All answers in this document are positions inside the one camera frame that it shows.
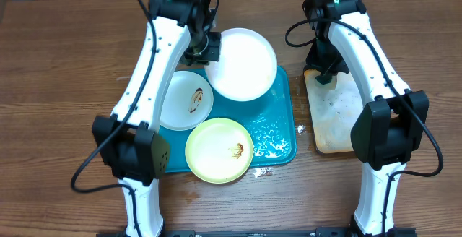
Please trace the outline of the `white plate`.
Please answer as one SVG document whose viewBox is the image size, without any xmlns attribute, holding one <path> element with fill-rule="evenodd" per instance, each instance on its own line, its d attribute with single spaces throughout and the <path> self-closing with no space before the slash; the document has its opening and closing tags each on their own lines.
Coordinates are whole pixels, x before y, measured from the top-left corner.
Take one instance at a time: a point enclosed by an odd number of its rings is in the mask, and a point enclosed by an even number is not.
<svg viewBox="0 0 462 237">
<path fill-rule="evenodd" d="M 160 125 L 173 131 L 192 129 L 206 120 L 213 103 L 212 88 L 201 75 L 176 71 L 163 102 Z"/>
<path fill-rule="evenodd" d="M 223 97 L 251 101 L 273 85 L 277 58 L 271 44 L 256 31 L 232 28 L 221 32 L 219 59 L 204 67 L 210 85 Z"/>
</svg>

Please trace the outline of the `green yellow sponge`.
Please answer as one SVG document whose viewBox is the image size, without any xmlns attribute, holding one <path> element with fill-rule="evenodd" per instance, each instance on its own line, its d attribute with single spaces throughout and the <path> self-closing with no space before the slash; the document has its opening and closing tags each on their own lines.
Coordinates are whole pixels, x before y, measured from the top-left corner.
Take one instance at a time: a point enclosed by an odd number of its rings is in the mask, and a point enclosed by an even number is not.
<svg viewBox="0 0 462 237">
<path fill-rule="evenodd" d="M 337 76 L 317 76 L 315 85 L 324 90 L 335 90 L 337 84 Z"/>
</svg>

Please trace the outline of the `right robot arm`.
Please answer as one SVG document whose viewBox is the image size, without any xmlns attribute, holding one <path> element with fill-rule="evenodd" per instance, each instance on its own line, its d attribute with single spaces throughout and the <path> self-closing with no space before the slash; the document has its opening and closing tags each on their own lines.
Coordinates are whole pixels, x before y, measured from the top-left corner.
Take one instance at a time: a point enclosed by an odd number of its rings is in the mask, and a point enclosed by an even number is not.
<svg viewBox="0 0 462 237">
<path fill-rule="evenodd" d="M 348 227 L 319 236 L 415 236 L 393 221 L 398 182 L 428 130 L 429 100 L 399 77 L 375 38 L 362 0 L 304 0 L 315 33 L 304 68 L 320 152 L 351 150 L 362 164 Z"/>
</svg>

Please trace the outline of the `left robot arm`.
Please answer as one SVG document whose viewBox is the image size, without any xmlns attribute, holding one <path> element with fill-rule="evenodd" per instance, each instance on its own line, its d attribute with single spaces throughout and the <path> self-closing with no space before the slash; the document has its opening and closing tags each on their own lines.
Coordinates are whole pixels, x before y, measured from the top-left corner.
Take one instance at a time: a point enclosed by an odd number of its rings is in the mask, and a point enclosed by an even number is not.
<svg viewBox="0 0 462 237">
<path fill-rule="evenodd" d="M 159 179 L 170 158 L 160 136 L 162 104 L 179 63 L 218 61 L 221 35 L 212 31 L 212 0 L 149 0 L 141 9 L 147 32 L 129 84 L 109 117 L 96 116 L 92 133 L 123 191 L 127 226 L 120 236 L 165 236 L 159 206 Z"/>
</svg>

